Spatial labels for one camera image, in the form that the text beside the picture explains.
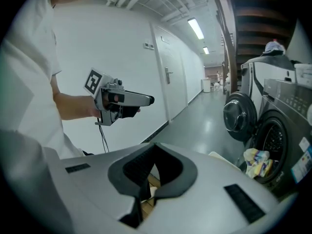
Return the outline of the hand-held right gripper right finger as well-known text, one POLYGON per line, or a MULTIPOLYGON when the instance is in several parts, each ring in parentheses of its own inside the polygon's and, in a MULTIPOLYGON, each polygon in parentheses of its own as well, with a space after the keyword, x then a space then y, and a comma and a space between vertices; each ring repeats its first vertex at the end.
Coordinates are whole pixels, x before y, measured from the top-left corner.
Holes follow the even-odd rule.
POLYGON ((160 199, 138 227, 145 234, 230 234, 248 227, 247 218, 224 189, 237 184, 267 214, 278 200, 233 165, 206 154, 165 144, 194 162, 195 183, 177 198, 160 199))

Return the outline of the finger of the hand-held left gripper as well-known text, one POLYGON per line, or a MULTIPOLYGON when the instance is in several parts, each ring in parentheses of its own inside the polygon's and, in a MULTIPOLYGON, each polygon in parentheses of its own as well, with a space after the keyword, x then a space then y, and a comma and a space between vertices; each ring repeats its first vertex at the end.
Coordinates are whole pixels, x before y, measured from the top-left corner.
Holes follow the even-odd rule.
POLYGON ((132 91, 124 91, 124 105, 125 106, 150 106, 154 103, 153 96, 135 93, 132 91))

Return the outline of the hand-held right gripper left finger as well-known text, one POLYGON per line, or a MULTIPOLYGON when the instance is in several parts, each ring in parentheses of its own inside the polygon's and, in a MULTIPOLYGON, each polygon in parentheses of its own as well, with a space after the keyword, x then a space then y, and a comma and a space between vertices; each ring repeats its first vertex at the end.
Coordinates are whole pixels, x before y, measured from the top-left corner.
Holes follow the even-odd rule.
POLYGON ((146 159, 153 144, 111 153, 59 159, 44 150, 66 219, 60 233, 137 234, 142 222, 141 192, 151 168, 146 159))

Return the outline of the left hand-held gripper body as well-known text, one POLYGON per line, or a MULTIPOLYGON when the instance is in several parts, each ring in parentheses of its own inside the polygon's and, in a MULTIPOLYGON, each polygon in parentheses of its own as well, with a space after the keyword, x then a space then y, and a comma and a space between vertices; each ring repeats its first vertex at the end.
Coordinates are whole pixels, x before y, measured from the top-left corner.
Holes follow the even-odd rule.
POLYGON ((134 117, 139 111, 139 106, 124 105, 124 87, 122 81, 92 68, 88 74, 84 89, 94 100, 96 109, 100 113, 95 125, 111 126, 120 118, 134 117), (107 110, 103 108, 101 94, 108 93, 110 104, 107 110))

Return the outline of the person's left hand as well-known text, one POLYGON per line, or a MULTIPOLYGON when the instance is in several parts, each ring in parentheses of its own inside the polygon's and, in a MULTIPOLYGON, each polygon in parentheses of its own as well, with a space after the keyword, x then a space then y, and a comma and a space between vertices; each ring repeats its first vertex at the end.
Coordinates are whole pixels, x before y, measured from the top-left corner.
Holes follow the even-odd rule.
POLYGON ((109 100, 108 100, 108 93, 107 92, 103 92, 101 94, 101 98, 102 98, 102 105, 103 105, 103 108, 105 110, 107 110, 108 108, 108 105, 110 104, 109 100))

